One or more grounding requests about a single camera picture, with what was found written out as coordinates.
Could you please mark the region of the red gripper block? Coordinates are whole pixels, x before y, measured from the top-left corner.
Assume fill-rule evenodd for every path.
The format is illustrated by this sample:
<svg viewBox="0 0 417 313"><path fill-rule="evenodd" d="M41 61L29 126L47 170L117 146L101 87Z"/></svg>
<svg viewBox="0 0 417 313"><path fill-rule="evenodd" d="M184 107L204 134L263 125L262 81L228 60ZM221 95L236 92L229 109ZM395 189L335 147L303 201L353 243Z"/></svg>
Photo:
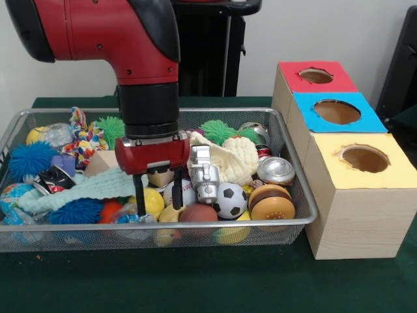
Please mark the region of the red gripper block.
<svg viewBox="0 0 417 313"><path fill-rule="evenodd" d="M142 182L142 174L146 173L166 169L174 171L172 204L176 210L182 207L182 168L190 156L187 133L180 131L174 136L153 139L118 138L115 141L115 156L121 170L133 175L139 216L146 215Z"/></svg>

